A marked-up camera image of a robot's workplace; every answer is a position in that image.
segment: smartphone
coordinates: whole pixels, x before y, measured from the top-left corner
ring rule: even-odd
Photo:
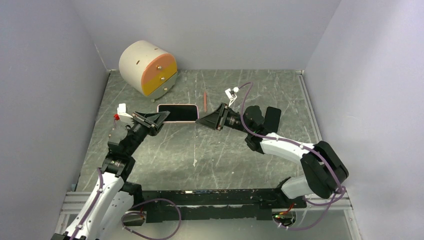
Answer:
[[[164,123],[195,123],[199,118],[199,109],[195,104],[159,104],[157,112],[169,111]]]

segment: gray marble surface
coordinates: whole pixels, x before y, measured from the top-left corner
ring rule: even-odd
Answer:
[[[107,154],[108,135],[118,104],[128,112],[156,112],[158,104],[196,104],[203,117],[221,102],[224,90],[253,82],[246,105],[282,110],[278,134],[301,142],[316,143],[310,112],[294,70],[180,70],[175,86],[151,102],[112,71],[104,92],[92,138],[81,170],[77,191],[91,191],[97,181],[96,167]],[[207,113],[204,92],[207,92]],[[247,87],[231,106],[240,111]],[[286,177],[303,174],[294,163],[252,152],[245,133],[224,127],[214,131],[194,123],[166,123],[161,132],[148,136],[133,154],[136,164],[128,181],[144,190],[204,190],[273,188]]]

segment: gray wall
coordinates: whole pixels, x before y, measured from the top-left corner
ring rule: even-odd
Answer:
[[[0,2],[0,239],[50,239],[107,80],[68,0]]]
[[[147,40],[180,69],[305,69],[340,0],[72,0],[108,69]]]
[[[423,239],[424,2],[342,0],[306,83],[364,240]]]

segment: purple cable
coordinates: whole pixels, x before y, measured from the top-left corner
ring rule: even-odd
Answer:
[[[139,237],[142,237],[142,238],[145,238],[145,239],[148,239],[148,240],[167,240],[167,239],[172,238],[177,233],[178,229],[180,229],[181,222],[182,222],[181,211],[180,211],[180,209],[178,208],[178,206],[174,202],[172,202],[172,201],[170,201],[168,199],[165,199],[165,198],[155,198],[155,199],[151,199],[151,200],[147,200],[147,201],[141,202],[141,203],[139,203],[137,205],[132,206],[131,208],[133,209],[133,208],[139,207],[141,205],[148,204],[148,203],[155,202],[155,201],[165,201],[165,202],[168,202],[172,206],[174,206],[176,208],[176,211],[178,212],[178,217],[179,217],[179,219],[178,219],[178,226],[176,226],[175,231],[173,231],[173,233],[171,233],[171,235],[169,235],[167,237],[164,237],[164,238],[151,238],[151,237],[145,236],[145,235],[143,235],[143,234],[141,234],[139,232],[133,231],[131,228],[129,228],[129,227],[127,227],[127,226],[124,225],[124,217],[125,216],[128,216],[128,215],[142,215],[141,212],[128,212],[128,213],[125,213],[122,216],[122,218],[120,219],[120,221],[122,223],[122,227],[125,230],[127,230],[128,232],[133,233],[133,234],[135,234],[135,235],[137,235]]]
[[[243,102],[241,103],[241,113],[240,113],[240,115],[241,115],[241,124],[243,125],[244,129],[246,129],[246,131],[248,133],[252,134],[253,136],[256,136],[256,137],[259,137],[259,138],[262,138],[262,139],[284,141],[284,142],[288,142],[288,143],[294,144],[294,145],[296,145],[296,146],[299,147],[301,144],[298,143],[298,142],[296,142],[296,141],[293,141],[291,139],[287,139],[287,138],[276,138],[276,137],[270,137],[270,136],[260,135],[260,134],[254,133],[253,131],[251,131],[247,127],[247,125],[245,124],[245,120],[244,120],[243,114],[244,114],[244,109],[245,109],[245,102],[246,102],[246,99],[248,98],[249,92],[251,91],[251,89],[253,87],[253,83],[252,82],[246,82],[245,84],[243,84],[243,85],[241,85],[241,86],[238,87],[238,89],[241,89],[241,88],[243,88],[244,86],[246,86],[248,84],[250,84],[250,87],[247,90],[246,95],[244,96]],[[336,193],[335,193],[333,195],[333,197],[331,198],[331,200],[329,202],[326,202],[326,203],[313,203],[313,202],[305,199],[305,197],[303,197],[303,199],[307,203],[309,203],[311,205],[314,205],[314,206],[327,206],[327,208],[325,209],[325,211],[322,213],[322,215],[318,218],[318,220],[316,222],[314,222],[313,224],[311,224],[308,227],[289,228],[289,230],[293,230],[293,231],[306,230],[306,229],[310,229],[310,228],[314,227],[315,225],[317,225],[323,219],[323,217],[327,214],[327,211],[329,210],[331,204],[333,204],[333,203],[337,202],[338,200],[340,200],[341,198],[343,198],[343,196],[345,195],[345,192],[346,192],[346,188],[344,186],[342,186],[342,184],[340,183],[339,179],[337,178],[336,174],[334,173],[333,169],[331,168],[331,166],[327,162],[327,160],[323,156],[321,156],[321,154],[319,152],[315,151],[314,149],[309,148],[307,146],[303,146],[303,148],[306,149],[306,150],[308,150],[309,152],[313,153],[314,155],[316,155],[324,163],[324,165],[327,167],[329,173],[333,177],[335,183],[337,184],[336,193],[340,194],[340,196],[338,198],[336,198]]]
[[[102,172],[100,171],[100,168],[97,168],[97,173],[98,173],[98,179],[100,180],[100,185],[98,186],[98,190],[97,190],[97,193],[95,194],[93,201],[91,202],[87,211],[81,217],[81,220],[79,221],[78,225],[82,225],[84,223],[84,221],[87,219],[87,217],[93,210],[94,206],[96,205],[97,201],[99,200],[100,194],[102,193],[100,189],[103,188],[103,176],[102,176]],[[72,236],[70,236],[69,240],[73,240],[77,236],[77,233],[80,230],[78,228],[78,225],[75,226],[75,230],[73,231]]]

